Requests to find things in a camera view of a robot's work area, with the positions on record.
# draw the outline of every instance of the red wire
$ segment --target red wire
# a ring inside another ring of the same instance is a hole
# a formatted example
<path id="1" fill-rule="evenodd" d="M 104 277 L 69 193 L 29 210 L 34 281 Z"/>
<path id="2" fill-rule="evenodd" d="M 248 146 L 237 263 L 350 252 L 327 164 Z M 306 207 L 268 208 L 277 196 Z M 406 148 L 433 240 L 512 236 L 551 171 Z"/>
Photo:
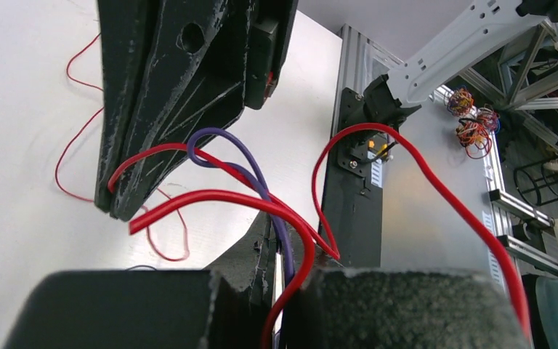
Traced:
<path id="1" fill-rule="evenodd" d="M 184 143 L 164 143 L 164 144 L 160 144 L 160 145 L 157 145 L 155 147 L 152 147 L 152 148 L 150 148 L 146 151 L 143 151 L 143 152 L 141 152 L 141 153 L 139 153 L 135 156 L 132 156 L 131 158 L 125 160 L 115 170 L 112 177 L 110 177 L 110 179 L 108 180 L 108 190 L 111 193 L 114 192 L 114 186 L 115 186 L 116 182 L 118 181 L 119 177 L 122 175 L 122 173 L 128 167 L 130 167 L 131 165 L 135 164 L 136 162 L 138 162 L 138 161 L 140 161 L 144 158 L 147 158 L 148 156 L 152 156 L 152 155 L 160 153 L 162 151 L 187 151 L 187 145 L 185 145 Z M 221 161 L 221 160 L 215 158 L 214 156 L 212 156 L 211 154 L 208 154 L 207 152 L 202 151 L 202 150 L 197 149 L 197 148 L 195 149 L 195 154 L 200 156 L 202 159 L 207 160 L 208 162 L 210 162 L 214 166 L 219 167 L 220 169 L 223 169 L 229 175 L 234 177 L 236 180 L 238 180 L 239 182 L 241 182 L 244 185 L 253 189 L 253 186 L 251 185 L 251 183 L 240 172 L 238 172 L 235 169 L 233 169 L 232 167 L 228 166 L 223 161 Z M 290 206 L 285 204 L 283 201 L 281 201 L 276 196 L 272 195 L 271 193 L 269 193 L 269 196 L 270 196 L 273 203 L 278 204 L 279 206 L 282 206 L 282 207 L 286 208 L 287 210 L 289 210 L 290 212 L 298 215 Z M 327 245 L 327 243 L 324 241 L 324 239 L 318 234 L 318 232 L 315 229 L 313 229 L 313 227 L 307 221 L 305 221 L 300 216 L 299 216 L 299 219 L 302 220 L 302 223 L 307 226 L 307 230 L 308 230 L 309 234 L 311 235 L 311 237 L 313 237 L 315 242 L 317 242 L 318 245 L 320 245 L 320 247 L 324 250 L 324 252 L 326 252 L 328 255 L 330 255 L 332 258 L 334 258 L 336 260 L 341 259 L 341 255 L 339 254 L 339 251 L 336 249 L 336 245 L 335 245 L 334 248 L 330 248 Z M 332 236 L 332 232 L 330 232 L 330 231 L 328 232 L 328 240 L 334 242 L 334 237 Z"/>
<path id="2" fill-rule="evenodd" d="M 315 245 L 313 244 L 311 235 L 307 232 L 308 227 L 306 224 L 304 224 L 303 219 L 299 215 L 278 204 L 225 190 L 197 190 L 183 194 L 181 196 L 177 196 L 176 198 L 164 202 L 163 204 L 157 206 L 149 212 L 144 213 L 142 216 L 135 218 L 129 223 L 129 231 L 131 233 L 136 233 L 144 229 L 145 227 L 153 224 L 157 220 L 165 217 L 167 214 L 173 212 L 175 209 L 180 209 L 189 204 L 194 204 L 201 201 L 226 201 L 234 204 L 253 207 L 255 209 L 259 209 L 279 216 L 286 222 L 294 226 L 296 232 L 300 235 L 303 241 L 304 256 L 301 267 L 298 269 L 296 275 L 287 285 L 281 296 L 279 296 L 277 302 L 270 309 L 268 317 L 266 317 L 266 321 L 264 322 L 264 326 L 262 327 L 260 347 L 268 349 L 268 347 L 270 346 L 272 328 L 275 325 L 277 317 L 279 316 L 279 312 L 281 312 L 290 298 L 294 295 L 294 293 L 296 293 L 296 291 L 304 282 L 307 275 L 309 275 L 311 268 L 313 267 Z"/>
<path id="3" fill-rule="evenodd" d="M 86 202 L 93 202 L 93 199 L 85 198 L 85 197 L 80 196 L 78 194 L 74 194 L 74 193 L 70 192 L 69 190 L 65 189 L 61 185 L 61 182 L 59 181 L 59 170 L 60 170 L 60 167 L 61 167 L 61 163 L 62 163 L 63 159 L 65 158 L 65 154 L 67 154 L 71 145 L 78 139 L 78 137 L 80 137 L 80 135 L 82 135 L 82 132 L 84 132 L 86 127 L 89 126 L 89 124 L 91 122 L 93 122 L 95 117 L 98 116 L 103 110 L 104 110 L 104 108 L 100 108 L 98 111 L 96 111 L 95 114 L 93 114 L 93 116 L 91 116 L 91 118 L 82 126 L 82 128 L 78 131 L 78 133 L 76 133 L 76 135 L 73 136 L 73 138 L 65 146 L 65 149 L 63 149 L 63 152 L 61 153 L 61 156 L 59 156 L 59 161 L 57 161 L 57 166 L 54 167 L 54 181 L 57 183 L 57 187 L 59 187 L 59 189 L 63 193 L 66 193 L 69 196 L 72 196 L 74 198 L 77 198 L 78 200 L 82 200 L 82 201 L 86 201 Z"/>
<path id="4" fill-rule="evenodd" d="M 85 53 L 85 51 L 87 51 L 89 49 L 89 47 L 93 46 L 93 44 L 100 38 L 101 33 L 97 34 L 97 36 L 95 36 L 95 38 L 93 40 L 91 40 L 91 42 L 89 42 L 88 45 L 86 45 L 80 52 L 76 53 L 68 62 L 67 67 L 65 68 L 65 74 L 67 74 L 68 78 L 72 81 L 75 81 L 77 83 L 79 83 L 80 85 L 84 85 L 84 86 L 88 86 L 88 87 L 92 87 L 94 89 L 98 89 L 101 92 L 104 92 L 104 90 L 99 87 L 99 86 L 95 86 L 93 84 L 89 84 L 88 82 L 84 82 L 84 81 L 80 81 L 76 78 L 74 78 L 73 76 L 71 76 L 71 74 L 69 73 L 69 68 L 71 67 L 71 63 L 73 63 L 74 60 L 76 60 L 76 58 L 80 57 L 80 55 L 82 55 L 83 53 Z"/>
<path id="5" fill-rule="evenodd" d="M 91 46 L 93 46 L 93 44 L 98 40 L 98 38 L 100 37 L 101 34 L 97 34 L 97 36 L 94 37 L 93 40 L 91 40 L 91 42 L 89 44 L 87 44 L 82 50 L 80 50 L 80 52 L 76 53 L 68 62 L 67 67 L 65 68 L 65 74 L 67 75 L 67 77 L 84 86 L 88 86 L 88 87 L 92 87 L 94 89 L 97 89 L 101 92 L 103 92 L 103 89 L 99 86 L 93 85 L 93 84 L 89 84 L 87 82 L 84 81 L 80 81 L 76 78 L 74 78 L 73 76 L 71 76 L 70 73 L 70 68 L 71 65 L 73 63 L 74 60 L 76 60 L 76 58 L 80 57 L 83 53 L 85 53 L 85 51 L 87 51 Z M 69 151 L 69 148 L 72 146 L 72 144 L 80 137 L 80 135 L 82 135 L 82 132 L 84 132 L 84 130 L 91 124 L 91 122 L 93 122 L 93 120 L 95 119 L 96 116 L 98 116 L 102 111 L 104 110 L 103 107 L 101 107 L 97 112 L 95 112 L 95 114 L 93 114 L 93 116 L 91 116 L 91 118 L 82 126 L 82 128 L 80 128 L 80 130 L 78 131 L 78 133 L 76 133 L 75 136 L 73 136 L 73 138 L 69 141 L 69 143 L 65 146 L 65 149 L 63 149 L 63 152 L 61 153 L 61 156 L 59 157 L 59 161 L 57 161 L 57 166 L 54 167 L 54 181 L 57 183 L 57 187 L 59 187 L 59 189 L 69 195 L 72 196 L 74 198 L 77 198 L 78 200 L 82 200 L 85 202 L 93 202 L 93 199 L 90 198 L 85 198 L 83 196 L 71 193 L 69 190 L 65 189 L 62 185 L 61 182 L 59 181 L 59 170 L 61 167 L 61 163 L 63 161 L 63 159 L 65 158 L 65 154 L 67 154 L 67 152 Z M 164 195 L 165 197 L 167 197 L 167 199 L 170 199 L 170 195 L 168 195 L 167 193 L 165 193 L 163 190 L 161 189 L 157 189 L 159 191 L 159 193 L 161 193 L 162 195 Z M 144 209 L 146 212 L 148 212 L 148 208 L 146 206 L 142 206 L 142 209 Z M 161 258 L 168 260 L 169 262 L 179 262 L 181 260 L 186 260 L 189 255 L 190 255 L 190 251 L 189 251 L 189 241 L 188 241 L 188 231 L 187 231 L 187 224 L 185 223 L 185 219 L 183 218 L 182 214 L 180 211 L 177 211 L 179 218 L 181 220 L 181 223 L 183 225 L 183 249 L 184 249 L 184 253 L 182 255 L 182 257 L 178 257 L 178 258 L 171 258 L 166 256 L 163 252 L 159 251 L 159 249 L 157 248 L 157 246 L 155 245 L 155 242 L 153 241 L 153 237 L 150 235 L 150 228 L 146 229 L 146 236 L 147 236 L 147 240 L 148 243 L 150 245 L 150 248 Z"/>
<path id="6" fill-rule="evenodd" d="M 501 270 L 504 273 L 504 278 L 508 284 L 510 298 L 514 309 L 517 313 L 517 317 L 521 324 L 522 330 L 525 333 L 525 336 L 529 338 L 530 336 L 530 323 L 529 323 L 529 310 L 527 309 L 527 300 L 525 298 L 525 293 L 522 288 L 522 282 L 517 275 L 516 270 L 512 264 L 512 260 L 510 256 L 506 253 L 506 250 L 501 245 L 501 243 L 489 232 L 489 230 L 474 216 L 468 209 L 463 205 L 456 196 L 454 196 L 448 188 L 435 176 L 433 171 L 429 168 L 429 165 L 426 163 L 422 155 L 418 152 L 416 147 L 414 147 L 411 143 L 409 143 L 403 136 L 401 136 L 398 132 L 393 130 L 391 127 L 381 124 L 360 124 L 352 127 L 348 127 L 342 131 L 340 131 L 336 136 L 334 136 L 330 142 L 324 147 L 318 161 L 315 164 L 315 168 L 313 170 L 312 176 L 312 196 L 313 201 L 315 203 L 316 211 L 320 216 L 320 221 L 324 229 L 328 232 L 329 236 L 332 236 L 330 225 L 328 224 L 327 219 L 324 217 L 322 210 L 320 208 L 319 202 L 317 200 L 317 191 L 316 191 L 316 177 L 320 166 L 323 162 L 323 159 L 328 155 L 330 149 L 343 137 L 350 135 L 354 132 L 364 131 L 364 130 L 376 130 L 379 132 L 385 132 L 391 137 L 395 138 L 398 143 L 403 145 L 407 151 L 414 157 L 414 160 L 420 167 L 423 175 L 426 179 L 433 185 L 433 187 L 442 195 L 442 197 L 461 215 L 461 217 L 474 229 L 474 231 L 478 234 L 478 236 L 486 243 L 489 247 L 493 255 L 496 257 L 497 261 L 500 264 Z M 202 151 L 196 150 L 196 153 L 200 156 L 203 156 Z M 174 209 L 178 209 L 188 204 L 192 204 L 198 201 L 207 201 L 207 200 L 218 200 L 218 201 L 228 201 L 233 202 L 236 204 L 242 204 L 246 206 L 250 206 L 257 209 L 263 209 L 270 214 L 276 214 L 281 216 L 284 220 L 287 220 L 291 223 L 295 228 L 296 231 L 299 232 L 299 235 L 302 237 L 303 243 L 305 245 L 305 259 L 310 258 L 307 253 L 308 249 L 307 246 L 310 245 L 311 240 L 306 238 L 307 234 L 302 230 L 308 230 L 306 225 L 302 224 L 302 218 L 298 218 L 297 215 L 293 214 L 290 210 L 285 207 L 281 207 L 274 203 L 268 203 L 267 201 L 261 201 L 259 199 L 251 198 L 248 196 L 242 196 L 242 194 L 237 193 L 230 193 L 230 192 L 223 192 L 220 190 L 201 190 L 198 192 L 193 192 L 189 194 L 184 194 L 182 196 L 178 196 L 176 198 L 171 199 L 163 203 L 162 205 L 156 207 L 155 209 L 150 210 L 149 212 L 143 214 L 142 216 L 136 218 L 135 220 L 129 223 L 129 230 L 131 233 L 136 233 L 137 231 L 143 229 L 144 227 L 149 226 L 156 220 L 161 219 L 166 214 L 170 213 Z M 311 268 L 311 265 L 304 261 L 302 263 L 301 269 L 297 272 L 297 275 L 305 275 L 305 271 L 308 273 Z M 264 327 L 262 330 L 262 337 L 261 337 L 261 346 L 262 348 L 268 348 L 268 339 L 271 338 L 272 334 L 272 326 L 275 323 L 277 315 L 289 301 L 289 298 L 293 295 L 293 293 L 298 289 L 304 279 L 295 278 L 293 282 L 288 285 L 286 291 L 281 295 L 280 300 L 281 302 L 277 301 L 270 313 L 267 317 Z"/>
<path id="7" fill-rule="evenodd" d="M 161 190 L 160 188 L 157 188 L 157 191 L 159 193 L 161 193 L 163 196 L 165 196 L 168 200 L 171 199 L 172 197 L 170 195 L 168 195 L 166 192 L 164 192 L 163 190 Z M 161 258 L 169 261 L 169 262 L 180 262 L 182 260 L 186 260 L 187 258 L 189 258 L 189 232 L 187 231 L 187 224 L 185 224 L 185 219 L 183 218 L 181 211 L 178 209 L 177 210 L 177 214 L 179 215 L 179 218 L 181 220 L 181 223 L 183 225 L 183 255 L 181 257 L 177 257 L 177 258 L 172 258 L 172 257 L 168 257 L 167 255 L 165 255 L 162 251 L 159 251 L 159 248 L 157 248 L 157 246 L 155 245 L 155 242 L 153 241 L 153 237 L 150 235 L 150 229 L 146 230 L 146 239 L 148 241 L 148 244 L 150 245 L 150 248 L 153 249 L 153 251 Z"/>
<path id="8" fill-rule="evenodd" d="M 525 297 L 525 292 L 523 290 L 521 279 L 517 274 L 517 270 L 514 268 L 512 260 L 508 253 L 504 249 L 504 246 L 498 241 L 498 239 L 490 233 L 490 231 L 472 214 L 465 205 L 456 197 L 446 186 L 440 181 L 439 178 L 433 173 L 429 165 L 424 160 L 424 157 L 418 152 L 418 149 L 414 147 L 408 140 L 406 140 L 399 132 L 396 132 L 393 128 L 382 124 L 358 124 L 352 127 L 347 127 L 340 131 L 337 135 L 332 137 L 331 141 L 328 142 L 327 146 L 322 151 L 318 162 L 315 164 L 312 176 L 312 194 L 313 201 L 315 202 L 315 209 L 320 216 L 320 221 L 322 226 L 327 232 L 330 232 L 331 227 L 328 224 L 326 217 L 322 213 L 322 209 L 318 203 L 318 195 L 315 189 L 315 181 L 318 174 L 320 165 L 323 159 L 326 157 L 330 149 L 343 137 L 350 135 L 354 132 L 364 131 L 364 130 L 375 130 L 378 132 L 384 132 L 393 137 L 399 144 L 403 145 L 405 149 L 412 155 L 418 167 L 422 171 L 423 175 L 428 179 L 428 181 L 433 185 L 438 193 L 455 209 L 455 211 L 469 224 L 470 227 L 478 234 L 478 236 L 485 242 L 488 248 L 491 250 L 499 265 L 501 271 L 504 273 L 504 278 L 508 284 L 510 299 L 512 305 L 514 306 L 514 311 L 517 313 L 517 317 L 525 333 L 525 336 L 530 338 L 530 318 L 529 310 L 527 308 L 527 298 Z"/>

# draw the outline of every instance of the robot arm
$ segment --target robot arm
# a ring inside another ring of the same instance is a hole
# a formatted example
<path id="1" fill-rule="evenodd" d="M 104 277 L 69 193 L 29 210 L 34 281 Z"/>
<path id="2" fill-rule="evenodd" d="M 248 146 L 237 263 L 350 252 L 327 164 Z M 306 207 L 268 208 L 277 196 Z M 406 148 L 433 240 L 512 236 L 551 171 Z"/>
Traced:
<path id="1" fill-rule="evenodd" d="M 95 205 L 129 220 L 185 155 L 160 153 L 108 179 L 126 159 L 161 143 L 184 143 L 204 127 L 227 128 L 259 109 L 278 84 L 297 0 L 98 0 L 105 117 Z M 548 15 L 558 0 L 474 0 L 402 67 L 367 88 L 342 126 L 399 127 L 426 97 Z M 202 140 L 198 146 L 206 144 Z"/>
<path id="2" fill-rule="evenodd" d="M 388 73 L 388 86 L 402 106 L 421 104 L 439 85 L 465 67 L 540 23 L 521 16 L 521 0 L 475 0 L 403 67 Z"/>

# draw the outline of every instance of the white wall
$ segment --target white wall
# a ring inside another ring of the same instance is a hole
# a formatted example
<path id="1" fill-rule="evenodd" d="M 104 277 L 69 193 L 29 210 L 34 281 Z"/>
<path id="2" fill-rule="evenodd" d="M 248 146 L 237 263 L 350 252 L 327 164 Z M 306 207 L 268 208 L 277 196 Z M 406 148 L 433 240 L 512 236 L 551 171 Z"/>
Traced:
<path id="1" fill-rule="evenodd" d="M 299 10 L 336 33 L 347 23 L 407 60 L 465 10 L 470 0 L 299 0 Z"/>

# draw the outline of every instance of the black cable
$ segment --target black cable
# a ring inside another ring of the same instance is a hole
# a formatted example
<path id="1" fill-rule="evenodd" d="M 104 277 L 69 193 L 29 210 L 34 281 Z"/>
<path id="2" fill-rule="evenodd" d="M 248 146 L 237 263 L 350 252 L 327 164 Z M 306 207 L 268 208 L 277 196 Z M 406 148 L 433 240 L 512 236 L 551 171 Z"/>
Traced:
<path id="1" fill-rule="evenodd" d="M 133 267 L 127 268 L 125 270 L 136 270 L 136 269 L 150 269 L 150 270 L 157 271 L 157 268 L 153 267 L 152 265 L 146 265 L 146 264 L 134 265 Z"/>
<path id="2" fill-rule="evenodd" d="M 392 149 L 392 147 L 394 147 L 395 145 L 397 145 L 397 142 L 392 142 L 392 143 L 388 144 L 388 146 L 384 150 L 382 150 L 377 155 L 375 155 L 372 159 L 365 159 L 365 160 L 361 160 L 359 162 L 361 164 L 370 164 L 370 163 L 373 163 L 375 161 L 378 161 L 382 156 L 388 154 L 390 149 Z"/>

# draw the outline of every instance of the thin red wire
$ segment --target thin red wire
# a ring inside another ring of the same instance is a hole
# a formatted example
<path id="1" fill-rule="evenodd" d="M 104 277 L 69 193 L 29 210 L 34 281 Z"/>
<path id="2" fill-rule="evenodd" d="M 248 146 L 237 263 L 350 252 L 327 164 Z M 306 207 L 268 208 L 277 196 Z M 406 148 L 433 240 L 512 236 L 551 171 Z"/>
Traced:
<path id="1" fill-rule="evenodd" d="M 91 40 L 91 42 L 89 44 L 87 44 L 82 50 L 80 50 L 80 52 L 76 53 L 71 59 L 69 59 L 69 62 L 67 64 L 67 67 L 65 68 L 65 74 L 67 75 L 67 77 L 71 80 L 74 81 L 78 84 L 87 86 L 87 87 L 91 87 L 93 89 L 97 89 L 101 92 L 103 92 L 104 90 L 96 85 L 93 84 L 89 84 L 87 82 L 84 81 L 80 81 L 76 78 L 74 78 L 73 76 L 71 76 L 70 73 L 70 68 L 71 65 L 73 63 L 73 61 L 75 61 L 78 57 L 80 57 L 83 53 L 85 53 L 85 51 L 87 51 L 91 46 L 93 46 L 93 44 L 98 40 L 98 38 L 100 37 L 101 34 L 97 34 L 97 36 L 95 36 L 93 38 L 93 40 Z M 95 119 L 95 117 L 97 117 L 102 111 L 104 110 L 103 107 L 101 107 L 98 111 L 95 112 L 95 114 L 93 114 L 93 116 L 91 116 L 91 118 L 82 126 L 82 128 L 80 128 L 80 130 L 78 131 L 78 133 L 76 133 L 75 136 L 73 136 L 73 138 L 69 141 L 69 143 L 65 146 L 65 149 L 63 149 L 63 152 L 61 153 L 61 156 L 59 157 L 59 161 L 57 161 L 57 166 L 54 168 L 54 181 L 57 183 L 57 187 L 59 187 L 59 189 L 74 198 L 77 198 L 78 200 L 82 200 L 85 202 L 93 202 L 93 199 L 90 198 L 85 198 L 83 196 L 74 194 L 72 192 L 70 192 L 69 190 L 65 189 L 62 185 L 61 182 L 59 180 L 59 170 L 61 167 L 61 163 L 63 161 L 63 159 L 65 158 L 65 154 L 67 154 L 67 152 L 69 151 L 69 148 L 72 146 L 72 144 L 80 137 L 80 135 L 82 135 L 82 132 L 84 132 L 84 130 L 93 122 L 93 120 Z M 161 189 L 157 189 L 157 191 L 159 191 L 159 193 L 161 193 L 162 195 L 164 195 L 167 199 L 171 199 L 170 195 L 168 195 L 167 193 L 165 193 L 163 190 Z M 146 206 L 142 206 L 142 209 L 144 209 L 146 212 L 148 212 L 148 208 Z M 161 258 L 169 261 L 169 262 L 179 262 L 181 260 L 186 260 L 189 255 L 190 255 L 190 251 L 189 251 L 189 241 L 188 241 L 188 231 L 187 231 L 187 224 L 185 223 L 185 219 L 183 218 L 182 214 L 180 211 L 177 211 L 178 215 L 179 215 L 179 219 L 181 220 L 182 226 L 183 226 L 183 255 L 181 257 L 178 258 L 172 258 L 172 257 L 168 257 L 166 256 L 163 252 L 161 252 L 159 250 L 159 248 L 157 248 L 157 246 L 155 245 L 155 242 L 153 241 L 153 237 L 150 234 L 150 228 L 146 229 L 146 236 L 147 236 L 147 240 L 148 243 L 150 245 L 150 248 Z"/>
<path id="2" fill-rule="evenodd" d="M 84 86 L 88 86 L 94 89 L 98 89 L 101 92 L 104 92 L 104 90 L 99 87 L 99 86 L 95 86 L 93 84 L 89 84 L 88 82 L 84 82 L 84 81 L 80 81 L 76 78 L 74 78 L 73 76 L 71 76 L 71 74 L 69 73 L 69 68 L 71 68 L 71 63 L 73 63 L 74 60 L 76 60 L 76 58 L 80 57 L 83 53 L 85 53 L 85 51 L 87 51 L 89 49 L 89 47 L 93 46 L 93 44 L 100 38 L 100 35 L 102 35 L 101 33 L 97 34 L 97 36 L 95 36 L 95 38 L 93 40 L 91 40 L 91 42 L 89 42 L 88 45 L 86 45 L 80 52 L 76 53 L 68 62 L 67 67 L 65 68 L 65 74 L 67 74 L 68 78 L 71 81 L 75 81 L 77 83 L 79 83 L 80 85 L 84 85 Z"/>

